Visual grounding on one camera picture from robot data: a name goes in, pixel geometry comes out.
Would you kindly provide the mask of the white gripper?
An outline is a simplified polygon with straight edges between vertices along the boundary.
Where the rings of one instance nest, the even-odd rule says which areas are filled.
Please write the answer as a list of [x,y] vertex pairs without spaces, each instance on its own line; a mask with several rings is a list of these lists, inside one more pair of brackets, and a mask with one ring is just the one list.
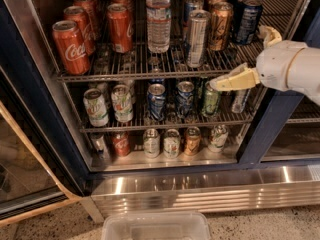
[[287,72],[294,57],[307,48],[304,42],[282,41],[281,34],[273,27],[261,25],[258,37],[264,49],[257,57],[256,69],[243,63],[228,74],[209,81],[217,91],[237,91],[253,88],[260,82],[268,88],[287,91]]

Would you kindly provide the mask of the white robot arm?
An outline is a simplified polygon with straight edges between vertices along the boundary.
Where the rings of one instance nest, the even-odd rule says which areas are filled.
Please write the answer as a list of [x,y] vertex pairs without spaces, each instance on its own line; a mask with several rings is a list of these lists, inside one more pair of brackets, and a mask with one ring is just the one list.
[[244,90],[262,84],[278,91],[296,91],[320,105],[320,49],[283,40],[273,27],[261,25],[263,51],[250,68],[243,63],[209,82],[217,91]]

